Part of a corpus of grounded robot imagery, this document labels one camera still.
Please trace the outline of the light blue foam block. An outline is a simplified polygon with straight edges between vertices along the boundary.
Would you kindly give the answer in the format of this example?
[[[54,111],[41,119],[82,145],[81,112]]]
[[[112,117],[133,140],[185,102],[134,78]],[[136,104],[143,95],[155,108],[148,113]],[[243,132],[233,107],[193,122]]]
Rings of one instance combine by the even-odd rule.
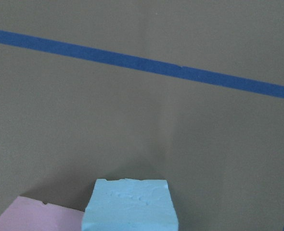
[[[177,231],[166,180],[97,179],[81,222],[83,231]]]

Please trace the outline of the light pink foam block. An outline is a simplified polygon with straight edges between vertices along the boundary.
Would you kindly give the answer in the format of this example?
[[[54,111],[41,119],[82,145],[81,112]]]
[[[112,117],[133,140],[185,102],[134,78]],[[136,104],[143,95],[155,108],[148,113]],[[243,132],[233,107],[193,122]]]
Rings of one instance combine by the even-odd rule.
[[[79,231],[84,212],[18,196],[0,215],[0,231]]]

